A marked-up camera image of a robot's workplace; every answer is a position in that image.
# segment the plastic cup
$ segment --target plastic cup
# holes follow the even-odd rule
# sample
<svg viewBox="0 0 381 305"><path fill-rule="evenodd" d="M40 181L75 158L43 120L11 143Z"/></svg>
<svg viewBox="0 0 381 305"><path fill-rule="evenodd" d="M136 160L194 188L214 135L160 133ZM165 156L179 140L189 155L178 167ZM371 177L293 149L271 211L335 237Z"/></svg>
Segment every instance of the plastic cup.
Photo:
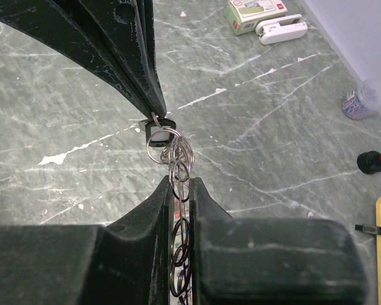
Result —
<svg viewBox="0 0 381 305"><path fill-rule="evenodd" d="M381 110L381 83L367 79L343 95L342 109L350 119L364 119Z"/></svg>

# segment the cardboard box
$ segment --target cardboard box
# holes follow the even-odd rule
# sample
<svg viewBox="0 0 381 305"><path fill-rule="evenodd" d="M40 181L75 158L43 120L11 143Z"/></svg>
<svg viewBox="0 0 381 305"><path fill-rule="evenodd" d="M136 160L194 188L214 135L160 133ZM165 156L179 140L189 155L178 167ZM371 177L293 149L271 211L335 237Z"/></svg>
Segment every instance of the cardboard box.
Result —
<svg viewBox="0 0 381 305"><path fill-rule="evenodd" d="M258 22L287 13L281 0L231 0L226 7L225 17L236 35L255 30Z"/></svg>

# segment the yellow edge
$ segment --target yellow edge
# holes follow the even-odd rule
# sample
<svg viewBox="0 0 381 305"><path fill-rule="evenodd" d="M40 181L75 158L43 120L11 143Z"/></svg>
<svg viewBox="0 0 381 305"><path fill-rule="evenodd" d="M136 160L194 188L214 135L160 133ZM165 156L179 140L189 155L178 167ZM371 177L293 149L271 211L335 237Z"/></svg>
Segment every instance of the yellow edge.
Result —
<svg viewBox="0 0 381 305"><path fill-rule="evenodd" d="M375 204L377 226L381 226L381 197ZM381 235L377 235L378 305L381 305Z"/></svg>

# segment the metal chain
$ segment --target metal chain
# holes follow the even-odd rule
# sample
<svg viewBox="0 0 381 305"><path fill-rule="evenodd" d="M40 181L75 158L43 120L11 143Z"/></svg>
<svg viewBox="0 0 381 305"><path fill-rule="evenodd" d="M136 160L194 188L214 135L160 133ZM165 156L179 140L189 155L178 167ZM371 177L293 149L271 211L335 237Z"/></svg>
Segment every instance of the metal chain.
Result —
<svg viewBox="0 0 381 305"><path fill-rule="evenodd" d="M149 151L149 143L158 133L169 132L174 135L173 141L165 147L157 160ZM180 304L191 303L190 294L190 223L186 216L185 203L189 201L190 171L193 167L194 155L189 141L174 129L163 127L148 139L146 150L149 157L158 164L169 166L169 183L173 189L173 195L179 202L179 220L172 230L172 262L170 268L170 292L179 299ZM179 235L180 243L175 249L175 239ZM181 268L175 283L175 271Z"/></svg>

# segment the black rubber tip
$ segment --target black rubber tip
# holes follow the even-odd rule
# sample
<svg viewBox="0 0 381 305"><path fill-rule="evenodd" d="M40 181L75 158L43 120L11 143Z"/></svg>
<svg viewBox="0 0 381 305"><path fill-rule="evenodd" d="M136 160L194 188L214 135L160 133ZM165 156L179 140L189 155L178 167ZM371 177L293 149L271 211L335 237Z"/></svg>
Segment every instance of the black rubber tip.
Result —
<svg viewBox="0 0 381 305"><path fill-rule="evenodd" d="M360 171L367 175L381 172L380 153L368 151L360 154L357 158L357 166Z"/></svg>

